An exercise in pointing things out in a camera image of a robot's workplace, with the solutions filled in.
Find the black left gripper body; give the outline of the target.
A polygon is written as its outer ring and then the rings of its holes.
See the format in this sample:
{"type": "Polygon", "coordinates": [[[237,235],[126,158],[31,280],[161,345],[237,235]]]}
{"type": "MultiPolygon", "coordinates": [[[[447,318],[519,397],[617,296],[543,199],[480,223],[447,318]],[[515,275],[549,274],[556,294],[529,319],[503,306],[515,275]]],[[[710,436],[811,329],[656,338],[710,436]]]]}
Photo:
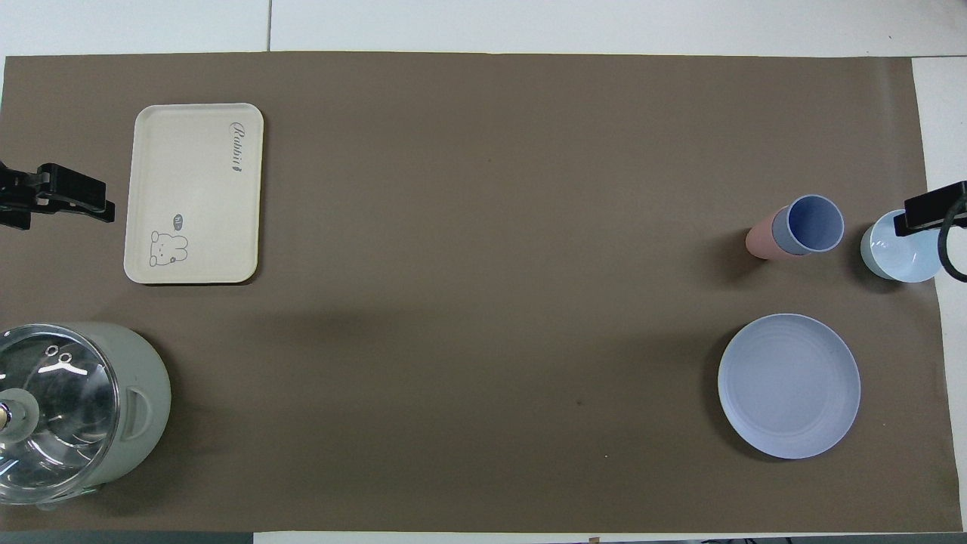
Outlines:
{"type": "Polygon", "coordinates": [[[37,203],[38,172],[21,172],[1,162],[1,224],[15,230],[31,226],[37,203]]]}

